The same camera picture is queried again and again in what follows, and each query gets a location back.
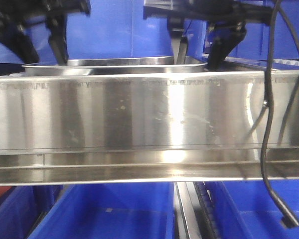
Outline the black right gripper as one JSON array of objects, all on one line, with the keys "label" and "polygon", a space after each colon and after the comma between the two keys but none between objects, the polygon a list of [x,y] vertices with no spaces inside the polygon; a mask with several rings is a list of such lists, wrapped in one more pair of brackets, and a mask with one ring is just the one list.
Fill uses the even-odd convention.
[{"label": "black right gripper", "polygon": [[184,19],[203,20],[208,25],[211,43],[207,69],[217,71],[229,53],[244,40],[246,22],[270,24],[273,9],[269,6],[238,0],[146,0],[143,18],[168,18],[174,64],[184,64],[188,51]]}]

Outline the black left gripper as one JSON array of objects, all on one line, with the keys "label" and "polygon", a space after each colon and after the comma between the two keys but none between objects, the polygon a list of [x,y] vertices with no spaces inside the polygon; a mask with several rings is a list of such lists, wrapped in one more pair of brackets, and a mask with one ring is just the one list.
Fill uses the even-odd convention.
[{"label": "black left gripper", "polygon": [[48,43],[58,65],[67,65],[67,16],[72,13],[89,15],[88,0],[0,0],[0,44],[13,52],[23,63],[39,62],[39,55],[28,35],[17,24],[44,17],[50,31]]}]

